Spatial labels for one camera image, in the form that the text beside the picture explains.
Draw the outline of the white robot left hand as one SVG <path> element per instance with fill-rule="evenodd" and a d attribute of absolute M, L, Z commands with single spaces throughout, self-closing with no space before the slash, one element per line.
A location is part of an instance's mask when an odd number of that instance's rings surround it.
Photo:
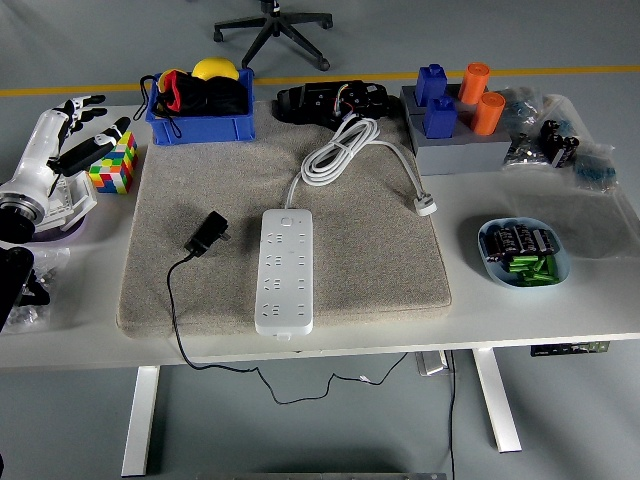
<path fill-rule="evenodd" d="M 61 152 L 65 140 L 80 131 L 83 124 L 107 114 L 101 106 L 104 100 L 103 95 L 76 97 L 43 112 L 13 178 L 1 186 L 1 199 L 29 198 L 44 205 L 59 175 L 79 173 L 111 152 L 127 131 L 130 118 L 121 117 L 104 131 Z"/>

